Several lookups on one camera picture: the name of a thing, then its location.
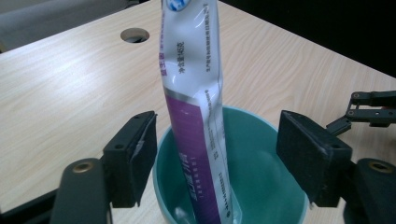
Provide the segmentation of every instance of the table surface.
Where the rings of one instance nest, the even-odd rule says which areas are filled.
[[[223,103],[276,127],[282,109],[325,126],[353,91],[391,91],[396,79],[219,2]],[[71,162],[102,149],[133,115],[154,110],[160,139],[170,125],[158,65],[161,2],[93,21],[0,55],[0,206],[7,211],[59,186]],[[149,39],[124,42],[143,28]],[[353,124],[340,135],[353,161],[396,162],[396,127]],[[344,223],[338,208],[307,210],[304,223]],[[164,223],[151,177],[140,207],[115,223]]]

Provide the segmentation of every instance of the bowl rim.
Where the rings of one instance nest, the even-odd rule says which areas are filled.
[[[256,119],[259,119],[261,122],[263,122],[266,125],[268,125],[274,131],[276,131],[276,132],[278,131],[278,129],[272,123],[270,123],[268,120],[263,119],[262,117],[254,114],[254,113],[252,113],[250,111],[247,111],[245,109],[242,109],[242,108],[239,108],[239,107],[236,107],[236,106],[231,106],[231,105],[224,105],[223,108],[227,108],[227,109],[231,109],[231,110],[237,110],[237,111],[249,114],[250,116],[252,116],[252,117],[254,117]],[[160,148],[161,148],[161,145],[163,144],[163,141],[165,140],[165,137],[169,134],[169,132],[171,132],[171,130],[172,130],[172,126],[169,126],[165,130],[165,132],[163,133],[163,136],[161,137],[161,140],[160,140],[160,142],[158,144],[158,153],[157,153],[157,156],[155,158],[154,166],[152,168],[152,179],[153,179],[153,183],[154,183],[154,192],[155,192],[155,196],[157,198],[157,202],[159,203],[159,206],[160,206],[160,209],[161,209],[162,213],[164,213],[167,216],[167,218],[169,219],[169,220],[165,220],[165,221],[169,221],[172,224],[177,224],[176,221],[174,220],[173,216],[170,214],[169,210],[166,209],[165,202],[163,201],[163,197],[161,196],[160,189],[158,187],[158,178],[157,178],[157,168],[158,168],[157,167],[157,164],[158,164],[157,160],[158,160],[158,155],[160,153]],[[307,207],[308,207],[308,197],[304,193],[304,208],[303,208],[303,211],[301,212],[300,218],[299,218],[299,220],[297,222],[298,224],[302,224],[304,222],[304,219],[306,217],[306,209],[307,209]]]

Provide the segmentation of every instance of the teal bowl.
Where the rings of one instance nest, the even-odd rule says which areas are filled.
[[[260,117],[224,106],[233,224],[303,223],[307,198],[276,155],[277,130]],[[153,168],[158,204],[168,223],[196,223],[172,130]]]

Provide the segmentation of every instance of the wooden table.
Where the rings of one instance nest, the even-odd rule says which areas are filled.
[[[344,115],[353,91],[391,91],[396,79],[219,2],[223,102],[268,119],[282,109],[324,126]],[[138,7],[0,55],[0,205],[7,211],[52,189],[71,162],[102,149],[133,115],[170,125],[158,65],[161,2]],[[121,40],[143,28],[148,41]],[[353,160],[396,162],[396,127],[353,124],[340,136]],[[305,223],[343,223],[338,209],[307,211]],[[113,210],[116,223],[164,223],[152,180],[141,206]]]

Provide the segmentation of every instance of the purple label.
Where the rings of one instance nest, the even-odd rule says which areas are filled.
[[[220,223],[201,109],[168,95],[165,97],[195,218],[198,223]]]

